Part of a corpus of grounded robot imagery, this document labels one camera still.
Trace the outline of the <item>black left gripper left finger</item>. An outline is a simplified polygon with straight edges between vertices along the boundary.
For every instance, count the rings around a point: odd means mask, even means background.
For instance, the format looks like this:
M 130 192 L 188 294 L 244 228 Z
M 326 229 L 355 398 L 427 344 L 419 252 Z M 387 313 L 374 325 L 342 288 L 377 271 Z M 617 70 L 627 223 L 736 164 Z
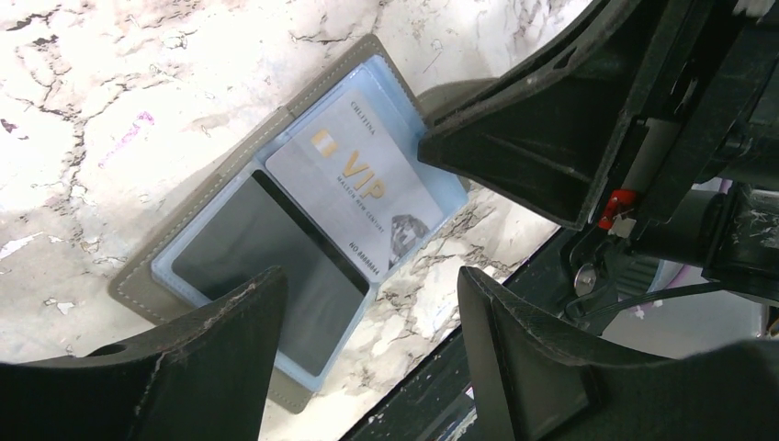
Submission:
M 255 440 L 288 298 L 274 266 L 82 357 L 1 366 L 4 440 Z

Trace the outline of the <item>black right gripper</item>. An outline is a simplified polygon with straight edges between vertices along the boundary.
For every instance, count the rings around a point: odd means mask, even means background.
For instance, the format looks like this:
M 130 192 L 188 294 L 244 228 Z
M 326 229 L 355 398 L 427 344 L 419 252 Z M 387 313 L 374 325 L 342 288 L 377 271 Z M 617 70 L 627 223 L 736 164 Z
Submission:
M 604 191 L 662 58 L 670 1 L 593 1 L 496 81 L 435 120 L 418 157 L 579 230 Z M 580 326 L 657 300 L 728 291 L 778 304 L 778 5 L 710 15 L 673 89 L 675 120 L 643 147 L 598 220 L 604 244 L 564 309 Z M 644 258 L 702 281 L 622 294 Z

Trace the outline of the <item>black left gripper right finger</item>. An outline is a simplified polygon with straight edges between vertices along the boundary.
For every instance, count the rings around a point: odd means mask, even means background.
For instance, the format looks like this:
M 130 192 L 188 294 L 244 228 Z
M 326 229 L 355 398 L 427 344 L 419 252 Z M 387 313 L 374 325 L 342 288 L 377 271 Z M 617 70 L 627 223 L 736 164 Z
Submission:
M 485 440 L 775 440 L 778 345 L 669 359 L 588 334 L 464 266 L 457 296 Z

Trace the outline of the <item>grey metal card holder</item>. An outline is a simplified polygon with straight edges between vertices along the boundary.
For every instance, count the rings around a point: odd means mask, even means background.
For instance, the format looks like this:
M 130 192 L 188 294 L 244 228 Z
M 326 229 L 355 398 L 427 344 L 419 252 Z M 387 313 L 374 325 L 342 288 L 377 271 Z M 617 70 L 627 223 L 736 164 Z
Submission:
M 425 237 L 416 237 L 414 247 L 380 282 L 367 280 L 368 291 L 350 323 L 345 336 L 319 376 L 311 376 L 283 355 L 279 346 L 268 396 L 292 413 L 300 413 L 311 397 L 322 388 L 335 359 L 378 295 L 378 289 L 467 203 L 468 193 L 460 177 L 423 164 L 418 145 L 435 111 L 473 91 L 473 81 L 451 83 L 413 95 L 399 70 L 379 39 L 366 35 L 338 58 L 330 67 L 306 85 L 286 105 L 279 107 L 264 123 L 253 129 L 226 156 L 213 173 L 189 195 L 165 221 L 162 229 L 118 273 L 110 283 L 110 294 L 151 322 L 162 324 L 208 305 L 199 294 L 172 272 L 173 259 L 205 225 L 207 215 L 220 208 L 254 171 L 266 173 L 283 195 L 305 215 L 325 238 L 350 261 L 289 193 L 272 177 L 265 162 L 276 150 L 298 132 L 306 119 L 322 113 L 348 90 L 359 91 L 367 100 L 390 136 L 398 144 L 412 168 L 445 213 L 444 219 Z

